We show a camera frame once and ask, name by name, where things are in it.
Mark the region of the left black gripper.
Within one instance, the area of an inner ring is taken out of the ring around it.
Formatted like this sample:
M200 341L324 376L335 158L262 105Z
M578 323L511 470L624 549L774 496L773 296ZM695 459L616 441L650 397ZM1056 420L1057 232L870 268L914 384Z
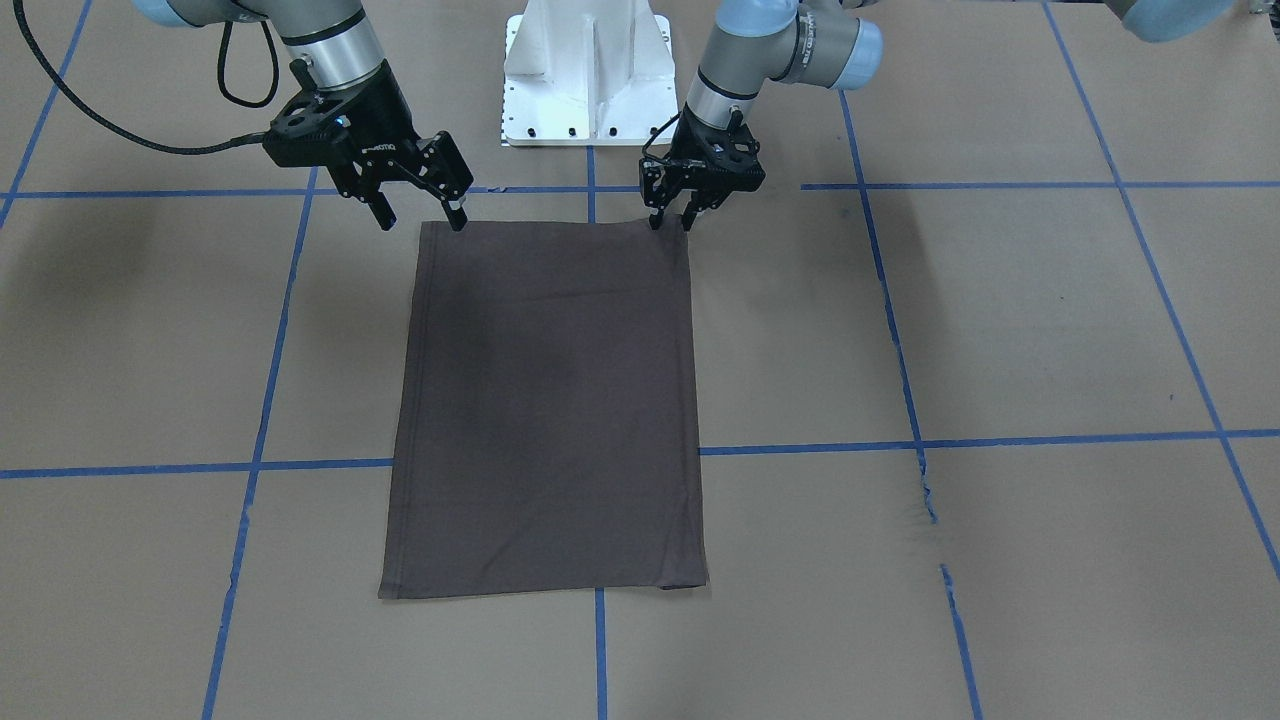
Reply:
M759 161L760 145L739 105L730 108L727 126L714 127L684 108L669 151L660 158L641 158L640 191L650 210L649 227L658 231L667 208L680 192L690 200L680 215L689 232L704 213L719 209L732 192L759 190L765 172Z

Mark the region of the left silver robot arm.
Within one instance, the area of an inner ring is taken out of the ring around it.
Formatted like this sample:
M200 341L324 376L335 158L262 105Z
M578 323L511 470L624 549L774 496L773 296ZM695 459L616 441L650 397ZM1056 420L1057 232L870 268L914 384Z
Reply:
M690 231L731 195L760 188L765 170L748 118L765 83L858 90L883 55L882 29L842 1L722 1L686 99L663 126L673 131L668 151L643 147L650 228L662 228L681 193L689 201L678 219Z

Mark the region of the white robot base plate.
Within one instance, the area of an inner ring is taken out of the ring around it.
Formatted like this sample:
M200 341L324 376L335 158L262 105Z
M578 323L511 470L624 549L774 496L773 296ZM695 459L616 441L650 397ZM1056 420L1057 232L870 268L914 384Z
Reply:
M506 22L504 41L503 145L671 142L671 24L650 3L530 1Z

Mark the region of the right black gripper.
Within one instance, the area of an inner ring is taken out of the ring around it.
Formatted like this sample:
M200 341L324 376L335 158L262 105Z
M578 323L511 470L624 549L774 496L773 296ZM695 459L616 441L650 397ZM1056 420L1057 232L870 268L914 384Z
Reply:
M381 183L407 181L436 199L454 232L468 218L474 174L452 135L421 138L390 63L344 88L302 90L271 120L262 145L279 167L321 167L344 199L358 200L381 231L397 215Z

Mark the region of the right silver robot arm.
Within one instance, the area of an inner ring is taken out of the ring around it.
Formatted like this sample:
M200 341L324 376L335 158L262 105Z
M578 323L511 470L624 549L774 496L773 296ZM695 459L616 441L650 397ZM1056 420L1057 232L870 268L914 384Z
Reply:
M339 193L367 205L384 231L396 224L380 191L387 182L430 193L453 231L465 227L462 202L474 177L448 132L424 138L415 131L361 1L137 1L134 8L170 27L268 22L301 87L262 138L270 159L328 169Z

